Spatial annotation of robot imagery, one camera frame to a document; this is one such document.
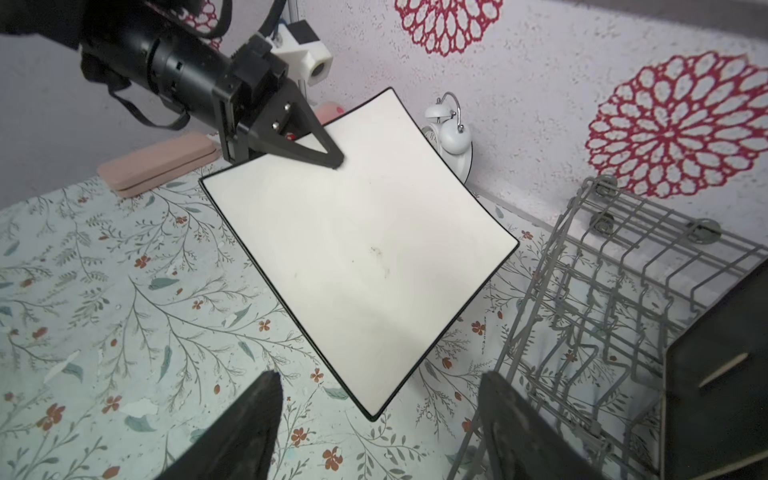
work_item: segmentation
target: red mandala pattern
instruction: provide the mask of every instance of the red mandala pattern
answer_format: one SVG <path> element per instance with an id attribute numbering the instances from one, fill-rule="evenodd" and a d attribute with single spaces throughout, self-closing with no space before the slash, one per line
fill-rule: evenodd
<path id="1" fill-rule="evenodd" d="M 648 66 L 589 125 L 589 163 L 649 197 L 694 195 L 768 156 L 768 68 L 709 51 Z"/>
<path id="2" fill-rule="evenodd" d="M 181 19 L 189 26 L 195 27 L 195 30 L 202 32 L 211 31 L 216 23 L 219 21 L 219 16 L 216 15 L 216 5 L 211 0 L 205 0 L 203 10 L 195 17 L 191 13 L 187 13 Z M 214 38 L 208 43 L 212 48 L 216 50 L 221 46 L 221 38 Z"/>
<path id="3" fill-rule="evenodd" d="M 447 57 L 482 40 L 504 0 L 395 0 L 402 27 L 427 53 Z"/>

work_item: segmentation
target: white textured wall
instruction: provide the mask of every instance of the white textured wall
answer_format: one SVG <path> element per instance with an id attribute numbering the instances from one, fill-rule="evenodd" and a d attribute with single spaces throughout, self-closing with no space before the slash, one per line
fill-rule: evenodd
<path id="1" fill-rule="evenodd" d="M 221 50 L 231 53 L 252 35 L 268 8 L 236 1 Z M 729 0 L 506 0 L 482 40 L 447 57 L 414 45 L 396 0 L 300 2 L 300 13 L 335 55 L 329 78 L 310 89 L 313 100 L 351 108 L 393 86 L 423 122 L 427 104 L 454 91 L 475 138 L 469 183 L 547 222 L 596 173 L 585 143 L 598 105 L 643 66 L 712 50 L 768 67 L 768 42 L 755 38 L 768 35 L 766 9 Z M 681 19 L 707 28 L 674 22 Z M 82 180 L 101 162 L 171 135 L 140 125 L 104 88 L 85 82 L 72 51 L 42 38 L 0 38 L 0 60 L 0 206 Z M 146 92 L 131 97 L 155 118 L 170 117 Z M 764 139 L 762 128 L 756 135 Z M 766 153 L 753 163 L 723 186 L 659 201 L 768 242 Z"/>
<path id="2" fill-rule="evenodd" d="M 39 36 L 0 36 L 0 208 L 93 177 L 99 165 L 178 132 L 148 128 L 88 83 L 80 55 Z M 140 87 L 125 91 L 157 123 L 175 118 Z M 188 130 L 213 129 L 195 121 Z"/>
<path id="3" fill-rule="evenodd" d="M 468 182 L 547 222 L 595 174 L 584 144 L 598 105 L 643 66 L 709 50 L 768 66 L 763 40 L 555 0 L 504 1 L 480 42 L 447 57 L 413 44 L 395 0 L 302 2 L 300 9 L 335 55 L 311 96 L 352 107 L 391 85 L 423 123 L 427 104 L 454 91 L 475 139 Z M 661 202 L 767 242 L 765 152 L 755 164 L 724 186 Z"/>

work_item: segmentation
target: floral tablecloth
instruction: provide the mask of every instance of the floral tablecloth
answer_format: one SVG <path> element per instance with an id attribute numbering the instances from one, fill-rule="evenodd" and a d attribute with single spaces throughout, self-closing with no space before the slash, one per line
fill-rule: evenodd
<path id="1" fill-rule="evenodd" d="M 523 244 L 371 423 L 209 205 L 197 180 L 224 166 L 0 211 L 0 478 L 153 478 L 265 369 L 285 395 L 270 478 L 447 475 L 546 232 L 479 198 Z"/>

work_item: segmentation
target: gray dish rack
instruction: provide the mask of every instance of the gray dish rack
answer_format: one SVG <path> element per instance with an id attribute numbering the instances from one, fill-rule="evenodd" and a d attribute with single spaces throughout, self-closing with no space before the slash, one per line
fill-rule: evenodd
<path id="1" fill-rule="evenodd" d="M 713 220 L 623 191 L 615 177 L 588 178 L 554 226 L 494 370 L 606 478 L 658 478 L 664 351 L 767 257 Z M 449 480 L 485 471 L 476 425 L 477 412 Z"/>

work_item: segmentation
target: black cylindrical motor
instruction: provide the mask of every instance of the black cylindrical motor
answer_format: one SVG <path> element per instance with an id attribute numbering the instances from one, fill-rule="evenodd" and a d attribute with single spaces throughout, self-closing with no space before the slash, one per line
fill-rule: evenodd
<path id="1" fill-rule="evenodd" d="M 231 60 L 143 2 L 91 2 L 83 51 L 216 128 L 211 92 Z"/>

